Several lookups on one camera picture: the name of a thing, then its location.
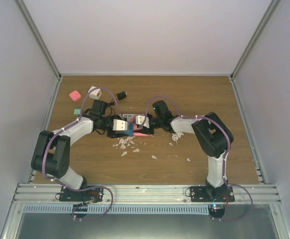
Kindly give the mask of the white power strip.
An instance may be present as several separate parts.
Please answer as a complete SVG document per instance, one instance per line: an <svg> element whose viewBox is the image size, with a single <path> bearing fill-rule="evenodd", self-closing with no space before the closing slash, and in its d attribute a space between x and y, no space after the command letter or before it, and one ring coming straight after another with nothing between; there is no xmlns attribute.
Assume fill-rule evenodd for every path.
<svg viewBox="0 0 290 239"><path fill-rule="evenodd" d="M122 115L124 118L126 118L127 120L132 120L132 119L136 119L137 117L140 116L144 116L144 114L123 114Z"/></svg>

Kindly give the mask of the large pink socket block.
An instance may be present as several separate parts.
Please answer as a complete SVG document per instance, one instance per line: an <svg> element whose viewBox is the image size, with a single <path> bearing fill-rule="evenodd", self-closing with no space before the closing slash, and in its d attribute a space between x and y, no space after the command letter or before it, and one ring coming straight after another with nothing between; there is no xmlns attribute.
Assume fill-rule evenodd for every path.
<svg viewBox="0 0 290 239"><path fill-rule="evenodd" d="M148 136L152 134L152 130L145 126L133 123L133 136Z"/></svg>

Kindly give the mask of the blue cube socket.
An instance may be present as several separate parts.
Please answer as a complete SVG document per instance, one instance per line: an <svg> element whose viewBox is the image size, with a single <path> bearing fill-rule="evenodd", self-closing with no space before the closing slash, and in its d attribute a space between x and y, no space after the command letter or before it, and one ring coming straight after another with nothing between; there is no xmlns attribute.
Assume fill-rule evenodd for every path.
<svg viewBox="0 0 290 239"><path fill-rule="evenodd" d="M128 125L127 130L121 132L122 136L133 136L133 133L134 133L134 125L132 123Z"/></svg>

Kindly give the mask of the white tiger cube socket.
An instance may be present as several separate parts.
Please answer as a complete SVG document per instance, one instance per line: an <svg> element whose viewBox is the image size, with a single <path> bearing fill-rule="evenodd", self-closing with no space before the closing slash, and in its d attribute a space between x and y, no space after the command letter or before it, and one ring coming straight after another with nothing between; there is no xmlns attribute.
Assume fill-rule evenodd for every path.
<svg viewBox="0 0 290 239"><path fill-rule="evenodd" d="M89 98L94 99L94 100L99 100L102 95L101 89L95 86L91 86L90 89L88 90L88 93L89 93Z"/></svg>

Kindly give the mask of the mint green plug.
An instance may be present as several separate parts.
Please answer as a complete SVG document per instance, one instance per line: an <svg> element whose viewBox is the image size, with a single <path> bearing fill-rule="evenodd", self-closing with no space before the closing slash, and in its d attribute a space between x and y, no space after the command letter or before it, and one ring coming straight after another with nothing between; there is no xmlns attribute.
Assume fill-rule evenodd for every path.
<svg viewBox="0 0 290 239"><path fill-rule="evenodd" d="M74 109L73 115L78 117L81 114L81 108L80 107L76 107Z"/></svg>

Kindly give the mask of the black power adapter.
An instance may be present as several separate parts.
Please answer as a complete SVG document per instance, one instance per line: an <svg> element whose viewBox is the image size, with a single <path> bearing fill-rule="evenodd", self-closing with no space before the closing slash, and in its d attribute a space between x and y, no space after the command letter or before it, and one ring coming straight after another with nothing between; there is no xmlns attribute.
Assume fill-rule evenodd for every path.
<svg viewBox="0 0 290 239"><path fill-rule="evenodd" d="M128 95L128 93L125 92L125 91L120 92L120 93L117 94L117 99L118 99L119 101L121 101L121 100L125 99L125 98L127 97L127 95Z"/></svg>

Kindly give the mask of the small pink plug adapter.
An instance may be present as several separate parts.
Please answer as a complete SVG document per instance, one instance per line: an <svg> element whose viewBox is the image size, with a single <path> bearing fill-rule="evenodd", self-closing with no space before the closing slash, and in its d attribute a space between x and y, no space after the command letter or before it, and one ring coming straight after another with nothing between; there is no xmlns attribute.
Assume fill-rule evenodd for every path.
<svg viewBox="0 0 290 239"><path fill-rule="evenodd" d="M73 102L77 102L81 99L82 95L77 90L75 90L69 93L69 97Z"/></svg>

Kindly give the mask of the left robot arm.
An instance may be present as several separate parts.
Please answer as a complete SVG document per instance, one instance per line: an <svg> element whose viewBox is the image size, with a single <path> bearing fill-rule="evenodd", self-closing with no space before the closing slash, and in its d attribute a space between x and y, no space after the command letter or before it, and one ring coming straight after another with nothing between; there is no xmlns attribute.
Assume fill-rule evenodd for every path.
<svg viewBox="0 0 290 239"><path fill-rule="evenodd" d="M110 104L95 100L92 107L81 111L70 124L58 130L40 132L31 160L31 168L62 186L71 188L71 196L83 201L88 189L83 186L84 177L70 167L71 146L82 137L96 131L106 132L107 137L119 137L119 131L128 129L127 119L122 115L106 116Z"/></svg>

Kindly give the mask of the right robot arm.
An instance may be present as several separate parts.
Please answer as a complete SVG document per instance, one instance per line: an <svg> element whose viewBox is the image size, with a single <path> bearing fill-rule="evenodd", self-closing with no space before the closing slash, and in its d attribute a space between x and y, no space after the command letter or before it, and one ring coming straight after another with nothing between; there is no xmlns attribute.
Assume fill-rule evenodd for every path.
<svg viewBox="0 0 290 239"><path fill-rule="evenodd" d="M136 124L148 129L161 128L174 134L194 134L208 159L206 197L210 201L218 201L228 190L227 156L234 141L233 134L214 112L194 117L173 115L163 100L155 102L153 109L155 117L149 114L137 116Z"/></svg>

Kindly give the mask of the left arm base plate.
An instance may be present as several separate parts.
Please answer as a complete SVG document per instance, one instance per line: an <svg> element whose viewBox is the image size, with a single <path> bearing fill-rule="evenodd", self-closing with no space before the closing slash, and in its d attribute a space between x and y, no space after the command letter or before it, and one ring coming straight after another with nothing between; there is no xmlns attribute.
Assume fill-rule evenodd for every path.
<svg viewBox="0 0 290 239"><path fill-rule="evenodd" d="M89 189L86 191L74 191L67 187L62 187L61 191L55 195L55 199L60 202L101 202L103 188Z"/></svg>

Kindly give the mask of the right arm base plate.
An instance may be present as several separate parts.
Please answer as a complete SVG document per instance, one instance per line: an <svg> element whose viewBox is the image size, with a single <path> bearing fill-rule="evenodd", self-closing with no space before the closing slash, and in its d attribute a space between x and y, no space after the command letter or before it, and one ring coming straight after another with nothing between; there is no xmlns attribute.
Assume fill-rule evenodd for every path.
<svg viewBox="0 0 290 239"><path fill-rule="evenodd" d="M234 202L233 189L223 184L214 188L210 185L190 186L185 190L185 195L190 197L191 202L226 203Z"/></svg>

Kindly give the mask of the aluminium front rail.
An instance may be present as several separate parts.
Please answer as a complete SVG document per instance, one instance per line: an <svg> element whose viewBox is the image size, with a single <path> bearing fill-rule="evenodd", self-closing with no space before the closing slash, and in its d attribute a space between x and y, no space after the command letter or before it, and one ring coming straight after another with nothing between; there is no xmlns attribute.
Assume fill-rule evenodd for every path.
<svg viewBox="0 0 290 239"><path fill-rule="evenodd" d="M189 185L106 185L113 193L114 204L180 205L191 204ZM280 204L274 185L245 185L245 189L233 187L233 204L249 204L250 193L254 204ZM19 184L12 201L14 203L56 203L55 195L61 191L57 184Z"/></svg>

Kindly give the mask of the left aluminium frame post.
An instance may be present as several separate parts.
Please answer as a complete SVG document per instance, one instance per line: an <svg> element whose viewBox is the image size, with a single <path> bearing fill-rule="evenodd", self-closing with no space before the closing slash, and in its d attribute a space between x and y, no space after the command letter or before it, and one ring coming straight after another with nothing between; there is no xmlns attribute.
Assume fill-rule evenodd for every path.
<svg viewBox="0 0 290 239"><path fill-rule="evenodd" d="M56 66L56 64L55 64L45 42L44 42L31 14L30 14L26 4L25 4L25 2L23 0L15 0L14 2L16 3L18 9L20 10L20 13L22 14L22 16L23 16L25 22L27 23L30 31L32 32L36 42L38 43L41 51L43 52L43 55L45 56L45 58L49 64L49 66L51 67L54 75L56 76L58 81L61 81L62 75L59 72L59 70L58 70L58 68L57 68L57 66Z"/></svg>

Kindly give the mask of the aluminium frame post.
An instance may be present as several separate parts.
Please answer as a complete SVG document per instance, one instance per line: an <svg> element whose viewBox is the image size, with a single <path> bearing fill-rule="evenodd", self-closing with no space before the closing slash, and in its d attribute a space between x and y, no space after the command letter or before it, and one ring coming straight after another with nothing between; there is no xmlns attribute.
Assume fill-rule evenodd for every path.
<svg viewBox="0 0 290 239"><path fill-rule="evenodd" d="M269 20L271 19L272 15L274 14L276 8L278 7L280 0L271 0L268 7L266 8L263 16L259 24L257 25L254 33L252 34L246 48L244 49L241 57L239 58L235 68L233 69L232 73L229 76L230 81L233 81L234 78L237 76L240 68L244 64L245 60L247 59L248 55L250 54L251 50L255 46L257 40L261 36L263 30L265 29L266 25L268 24Z"/></svg>
<svg viewBox="0 0 290 239"><path fill-rule="evenodd" d="M51 67L54 75L56 76L58 81L61 81L62 75L59 72L59 70L58 70L58 68L57 68L57 66L56 66L56 64L55 64L45 42L44 42L31 14L30 14L26 4L25 4L25 2L23 0L15 0L14 2L16 3L18 9L20 10L20 13L22 14L22 16L23 16L25 22L27 23L30 31L32 32L36 42L38 43L41 51L43 52L43 55L45 56L45 58L49 64L49 66Z"/></svg>

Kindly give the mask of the right aluminium frame post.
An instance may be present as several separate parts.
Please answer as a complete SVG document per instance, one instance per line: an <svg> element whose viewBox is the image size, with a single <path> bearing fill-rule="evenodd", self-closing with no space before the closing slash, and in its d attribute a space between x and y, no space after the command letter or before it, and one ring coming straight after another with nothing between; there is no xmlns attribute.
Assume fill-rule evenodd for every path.
<svg viewBox="0 0 290 239"><path fill-rule="evenodd" d="M237 76L240 68L244 64L245 60L247 59L248 55L250 54L251 50L255 46L257 40L261 36L263 30L265 29L266 25L268 24L269 20L271 19L272 15L274 14L276 8L278 7L280 0L271 0L268 7L266 8L263 16L259 24L257 25L254 33L252 34L246 48L244 49L241 57L239 58L235 68L233 69L232 73L229 76L230 81L233 81L234 78Z"/></svg>

